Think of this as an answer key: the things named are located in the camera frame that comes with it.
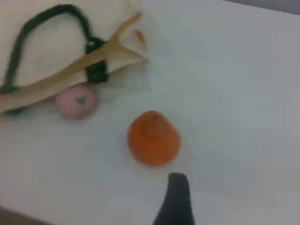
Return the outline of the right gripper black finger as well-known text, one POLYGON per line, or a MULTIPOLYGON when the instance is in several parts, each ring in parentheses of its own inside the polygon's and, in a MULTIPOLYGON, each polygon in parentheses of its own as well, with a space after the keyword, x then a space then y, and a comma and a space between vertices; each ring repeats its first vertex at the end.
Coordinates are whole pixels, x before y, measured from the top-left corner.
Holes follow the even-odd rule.
POLYGON ((190 186, 187 176, 180 172, 168 175, 164 200, 154 225, 194 225, 190 186))

